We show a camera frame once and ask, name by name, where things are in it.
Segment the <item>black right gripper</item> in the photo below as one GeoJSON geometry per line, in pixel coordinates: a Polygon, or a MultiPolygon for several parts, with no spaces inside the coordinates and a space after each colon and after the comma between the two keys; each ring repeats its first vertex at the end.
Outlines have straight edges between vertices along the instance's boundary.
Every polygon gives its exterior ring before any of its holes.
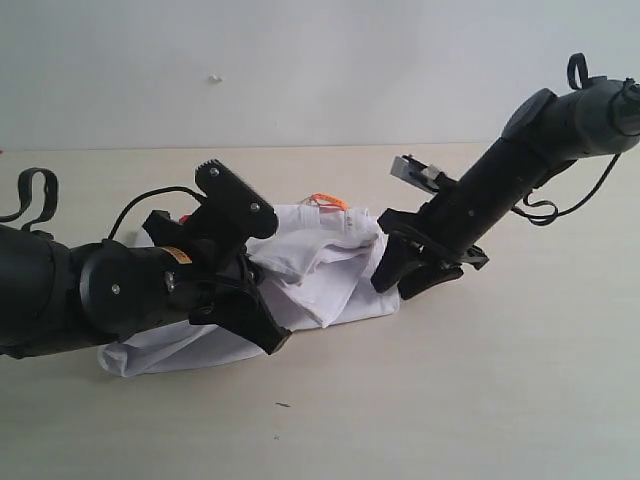
{"type": "Polygon", "coordinates": [[[479,270],[489,261],[476,242],[489,230],[484,199],[433,199],[416,212],[387,209],[378,220],[388,235],[371,284],[384,293],[396,286],[402,300],[454,281],[458,264],[479,270]]]}

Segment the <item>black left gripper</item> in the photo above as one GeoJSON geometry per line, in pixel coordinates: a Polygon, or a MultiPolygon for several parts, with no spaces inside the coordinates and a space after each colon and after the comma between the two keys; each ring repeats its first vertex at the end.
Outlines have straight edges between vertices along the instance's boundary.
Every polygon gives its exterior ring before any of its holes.
{"type": "Polygon", "coordinates": [[[179,222],[163,210],[143,223],[152,240],[142,250],[145,323],[169,325],[188,320],[214,324],[276,353],[291,331],[276,323],[258,291],[260,268],[247,254],[243,234],[203,199],[179,222]]]}

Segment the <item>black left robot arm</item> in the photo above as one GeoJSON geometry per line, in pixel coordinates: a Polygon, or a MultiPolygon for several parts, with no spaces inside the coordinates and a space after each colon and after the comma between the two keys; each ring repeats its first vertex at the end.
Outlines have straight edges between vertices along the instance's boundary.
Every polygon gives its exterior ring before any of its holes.
{"type": "Polygon", "coordinates": [[[1,352],[14,359],[123,343],[187,322],[221,327],[267,354],[290,331],[277,324],[246,253],[254,222],[201,204],[183,222],[159,210],[150,247],[115,240],[68,248],[1,230],[1,352]]]}

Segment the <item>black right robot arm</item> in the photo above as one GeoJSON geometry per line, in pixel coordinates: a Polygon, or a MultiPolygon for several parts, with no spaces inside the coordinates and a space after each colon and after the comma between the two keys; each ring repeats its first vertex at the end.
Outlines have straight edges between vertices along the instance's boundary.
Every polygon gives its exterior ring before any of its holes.
{"type": "Polygon", "coordinates": [[[563,96],[542,89],[512,115],[501,136],[459,179],[410,155],[394,159],[396,178],[432,194],[416,212],[387,209],[388,236],[371,284],[402,299],[459,279],[463,265],[489,261],[477,241],[533,190],[584,158],[618,156],[639,143],[639,86],[590,79],[563,96]]]}

